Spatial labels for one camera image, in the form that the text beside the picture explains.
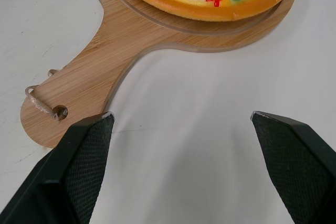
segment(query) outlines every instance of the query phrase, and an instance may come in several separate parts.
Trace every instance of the bamboo serving board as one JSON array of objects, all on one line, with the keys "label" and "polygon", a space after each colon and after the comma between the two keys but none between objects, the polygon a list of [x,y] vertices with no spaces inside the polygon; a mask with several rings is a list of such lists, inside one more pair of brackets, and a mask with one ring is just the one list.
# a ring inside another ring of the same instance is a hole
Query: bamboo serving board
[{"label": "bamboo serving board", "polygon": [[103,112],[132,66],[150,51],[173,48],[220,52],[249,45],[271,32],[294,0],[235,22],[201,22],[163,12],[142,0],[100,0],[104,17],[89,45],[62,70],[36,87],[34,97],[68,115],[56,122],[30,99],[21,109],[24,130],[36,143],[55,147],[68,127]]}]

